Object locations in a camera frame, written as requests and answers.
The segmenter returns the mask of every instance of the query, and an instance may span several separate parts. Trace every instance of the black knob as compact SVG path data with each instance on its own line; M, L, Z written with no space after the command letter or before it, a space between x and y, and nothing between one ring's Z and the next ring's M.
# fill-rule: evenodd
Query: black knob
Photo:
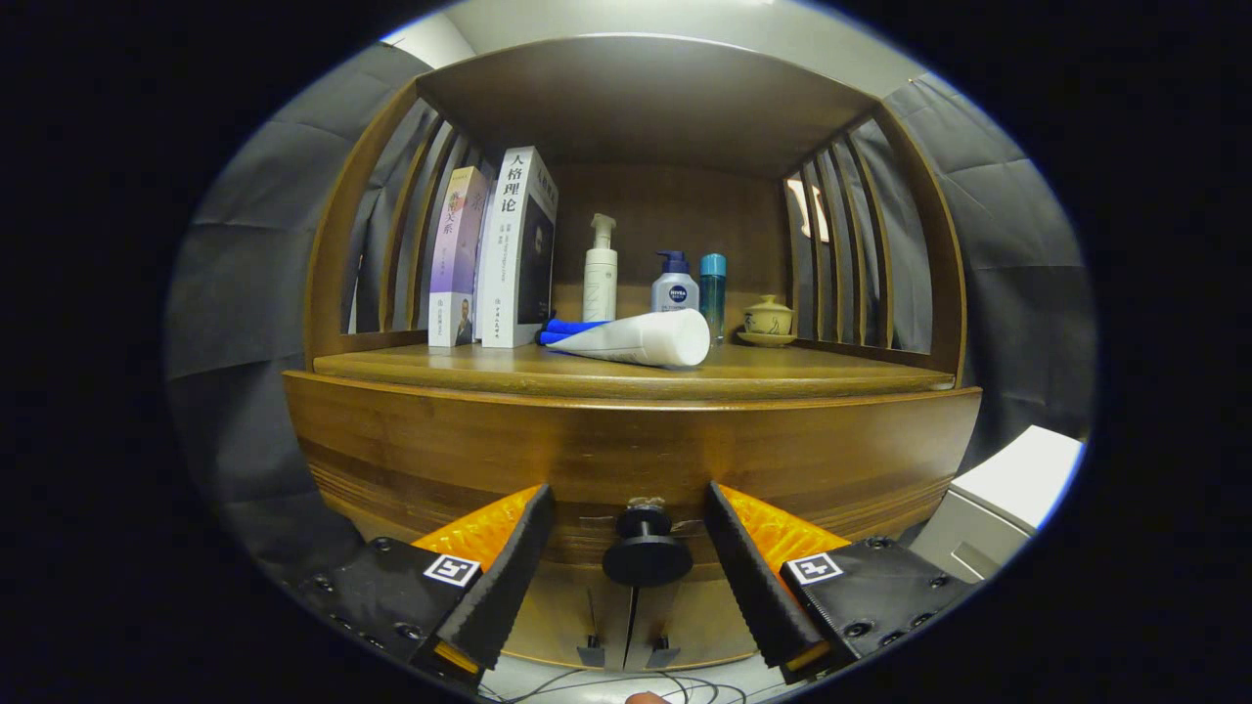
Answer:
M617 545L605 550L608 579L626 586L661 586L691 571L691 550L670 537L670 517L660 506L632 506L617 517Z

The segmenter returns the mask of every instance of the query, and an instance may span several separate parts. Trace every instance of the purple book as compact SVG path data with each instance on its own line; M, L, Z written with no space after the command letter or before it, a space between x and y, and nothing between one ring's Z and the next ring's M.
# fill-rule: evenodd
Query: purple book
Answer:
M482 172L473 167L452 172L431 262L431 347L473 342L473 278L486 203Z

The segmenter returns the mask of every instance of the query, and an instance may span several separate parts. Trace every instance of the teal bottle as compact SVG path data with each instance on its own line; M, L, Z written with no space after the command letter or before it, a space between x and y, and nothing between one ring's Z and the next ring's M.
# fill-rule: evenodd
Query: teal bottle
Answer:
M709 322L711 344L726 339L726 258L705 254L700 258L700 314Z

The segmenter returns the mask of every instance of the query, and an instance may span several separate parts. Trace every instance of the white box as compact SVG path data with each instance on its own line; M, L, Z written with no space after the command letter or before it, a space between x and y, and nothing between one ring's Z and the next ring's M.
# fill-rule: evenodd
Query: white box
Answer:
M909 549L965 581L989 577L1047 522L1082 450L1077 440L1030 426L953 480Z

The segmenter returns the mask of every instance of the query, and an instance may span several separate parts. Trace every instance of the white pump bottle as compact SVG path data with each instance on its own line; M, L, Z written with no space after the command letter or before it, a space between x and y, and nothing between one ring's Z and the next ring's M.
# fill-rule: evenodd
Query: white pump bottle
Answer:
M612 321L617 317L617 252L608 246L617 220L596 213L591 227L596 241L582 269L582 322Z

